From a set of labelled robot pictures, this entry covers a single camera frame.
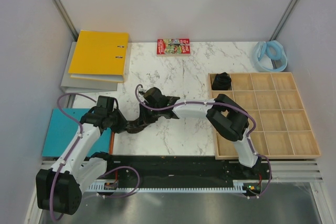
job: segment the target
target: wooden tray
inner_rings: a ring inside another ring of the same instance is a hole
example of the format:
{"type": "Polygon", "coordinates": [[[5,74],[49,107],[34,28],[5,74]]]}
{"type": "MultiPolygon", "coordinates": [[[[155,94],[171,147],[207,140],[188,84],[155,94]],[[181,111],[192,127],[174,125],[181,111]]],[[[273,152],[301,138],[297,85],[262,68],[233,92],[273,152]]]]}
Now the wooden tray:
{"type": "MultiPolygon", "coordinates": [[[[212,90],[215,76],[208,74],[210,98],[225,94],[256,120],[251,140],[259,153],[273,159],[321,156],[291,73],[231,73],[226,91],[212,90]]],[[[216,158],[238,158],[232,142],[213,131],[216,158]]]]}

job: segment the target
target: red book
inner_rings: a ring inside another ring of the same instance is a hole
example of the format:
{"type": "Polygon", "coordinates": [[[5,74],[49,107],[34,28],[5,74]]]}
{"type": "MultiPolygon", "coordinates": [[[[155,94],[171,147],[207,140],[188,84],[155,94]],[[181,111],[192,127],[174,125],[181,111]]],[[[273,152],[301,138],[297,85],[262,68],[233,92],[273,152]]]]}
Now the red book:
{"type": "Polygon", "coordinates": [[[158,39],[156,54],[159,56],[188,56],[190,55],[189,39],[158,39]]]}

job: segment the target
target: blue tape roll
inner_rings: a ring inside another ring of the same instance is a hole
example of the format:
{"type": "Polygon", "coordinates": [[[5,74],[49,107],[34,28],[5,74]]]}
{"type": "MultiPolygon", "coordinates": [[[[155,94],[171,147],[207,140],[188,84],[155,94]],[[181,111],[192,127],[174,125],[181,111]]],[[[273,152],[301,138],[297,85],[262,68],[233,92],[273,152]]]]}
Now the blue tape roll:
{"type": "Polygon", "coordinates": [[[258,42],[253,51],[252,62],[259,72],[282,72],[288,64],[287,56],[283,46],[276,40],[258,42]],[[271,60],[279,60],[281,62],[281,67],[270,69],[261,65],[260,61],[265,55],[271,60]]]}

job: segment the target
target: blue object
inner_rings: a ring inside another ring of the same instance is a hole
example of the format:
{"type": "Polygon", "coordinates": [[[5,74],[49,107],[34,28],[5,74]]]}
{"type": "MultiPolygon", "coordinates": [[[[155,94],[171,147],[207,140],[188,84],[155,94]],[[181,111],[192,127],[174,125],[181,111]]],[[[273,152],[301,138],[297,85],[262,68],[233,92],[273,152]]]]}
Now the blue object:
{"type": "MultiPolygon", "coordinates": [[[[78,121],[88,109],[64,109],[78,121]]],[[[43,157],[60,157],[65,151],[78,128],[78,124],[64,116],[59,109],[53,109],[46,142],[43,147],[43,157]]],[[[92,146],[87,154],[90,157],[95,152],[109,152],[111,130],[107,129],[92,146]]]]}
{"type": "Polygon", "coordinates": [[[276,40],[268,42],[258,42],[253,51],[252,62],[255,68],[259,70],[259,72],[282,72],[288,64],[287,56],[285,54],[283,46],[276,40]],[[279,60],[281,62],[281,67],[271,69],[261,65],[260,61],[265,55],[271,60],[279,60]]]}

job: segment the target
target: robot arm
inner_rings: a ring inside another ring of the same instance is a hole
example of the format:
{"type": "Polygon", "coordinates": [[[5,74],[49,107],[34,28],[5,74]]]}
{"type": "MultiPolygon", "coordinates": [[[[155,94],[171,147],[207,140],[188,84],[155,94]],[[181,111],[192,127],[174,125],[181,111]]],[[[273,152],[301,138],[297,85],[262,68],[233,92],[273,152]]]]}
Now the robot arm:
{"type": "Polygon", "coordinates": [[[51,185],[60,164],[63,164],[55,184],[54,211],[69,215],[74,214],[80,205],[82,194],[99,176],[106,172],[107,162],[98,157],[91,158],[88,164],[81,166],[101,133],[107,128],[111,128],[115,133],[123,131],[131,134],[138,133],[148,125],[155,123],[161,116],[167,119],[208,119],[222,137],[233,142],[239,156],[239,162],[244,167],[258,169],[257,162],[260,163],[260,159],[252,152],[246,137],[249,125],[247,117],[230,108],[207,104],[220,102],[243,110],[226,95],[220,94],[215,99],[199,101],[202,102],[201,104],[187,104],[187,101],[180,99],[180,97],[163,95],[158,88],[151,88],[147,92],[141,92],[141,94],[145,99],[145,104],[151,108],[165,108],[180,102],[184,102],[184,104],[160,111],[150,110],[139,104],[139,118],[127,121],[120,112],[115,98],[100,96],[97,105],[91,108],[80,120],[83,133],[76,147],[74,148],[73,144],[77,139],[79,130],[51,169],[41,169],[38,172],[36,187],[39,208],[49,209],[51,185]],[[226,110],[228,113],[224,116],[222,112],[226,110]],[[64,158],[70,150],[71,153],[65,162],[64,158]]]}

